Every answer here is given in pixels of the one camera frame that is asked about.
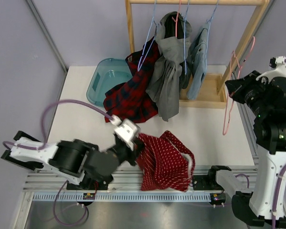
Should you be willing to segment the red white-dotted skirt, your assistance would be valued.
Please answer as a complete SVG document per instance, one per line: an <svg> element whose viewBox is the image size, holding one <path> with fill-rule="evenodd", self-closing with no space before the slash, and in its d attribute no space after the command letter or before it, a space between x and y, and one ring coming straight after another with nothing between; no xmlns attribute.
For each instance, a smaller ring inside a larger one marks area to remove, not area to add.
<svg viewBox="0 0 286 229"><path fill-rule="evenodd" d="M136 160L143 172L141 191L186 192L194 172L194 154L168 130L160 137L140 133L139 139L144 143Z"/></svg>

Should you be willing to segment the light blue denim skirt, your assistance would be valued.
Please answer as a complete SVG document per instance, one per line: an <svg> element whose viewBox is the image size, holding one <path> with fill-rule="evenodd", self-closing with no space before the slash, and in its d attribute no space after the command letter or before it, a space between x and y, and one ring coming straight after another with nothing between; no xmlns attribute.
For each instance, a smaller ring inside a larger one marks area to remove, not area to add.
<svg viewBox="0 0 286 229"><path fill-rule="evenodd" d="M205 78L209 25L209 23L205 23L200 28L189 48L187 66L193 77L193 81L187 92L187 99L189 100L195 100L197 98Z"/></svg>

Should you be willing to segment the grey skirt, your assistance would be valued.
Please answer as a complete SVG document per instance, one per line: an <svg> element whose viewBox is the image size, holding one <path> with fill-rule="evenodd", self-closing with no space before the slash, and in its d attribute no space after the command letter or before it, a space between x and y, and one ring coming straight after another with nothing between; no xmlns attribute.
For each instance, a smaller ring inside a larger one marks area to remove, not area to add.
<svg viewBox="0 0 286 229"><path fill-rule="evenodd" d="M158 107L158 115L168 121L179 113L179 96L184 87L183 37L175 37L176 12L170 12L159 22L155 42L161 57L154 65L153 76L146 92ZM191 24L186 21L186 58L191 45Z"/></svg>

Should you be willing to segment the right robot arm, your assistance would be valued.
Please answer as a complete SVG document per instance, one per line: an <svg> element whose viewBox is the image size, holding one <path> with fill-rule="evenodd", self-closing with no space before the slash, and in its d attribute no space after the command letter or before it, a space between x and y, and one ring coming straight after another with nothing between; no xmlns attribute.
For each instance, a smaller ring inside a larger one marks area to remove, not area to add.
<svg viewBox="0 0 286 229"><path fill-rule="evenodd" d="M231 168L212 166L206 175L193 176L193 189L227 194L234 216L249 226L286 229L286 76L252 71L225 84L232 100L255 115L256 143L265 150L258 156L255 188L245 187Z"/></svg>

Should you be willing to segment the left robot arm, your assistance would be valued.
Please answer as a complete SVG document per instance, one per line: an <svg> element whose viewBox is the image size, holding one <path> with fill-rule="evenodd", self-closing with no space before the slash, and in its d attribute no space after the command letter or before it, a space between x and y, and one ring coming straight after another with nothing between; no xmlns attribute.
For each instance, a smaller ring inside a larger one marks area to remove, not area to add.
<svg viewBox="0 0 286 229"><path fill-rule="evenodd" d="M137 137L133 149L115 136L115 144L103 151L79 139L61 140L38 150L42 142L23 131L14 140L13 147L1 156L3 160L32 171L57 174L67 180L68 190L107 190L118 167L125 161L135 166L144 149L144 143Z"/></svg>

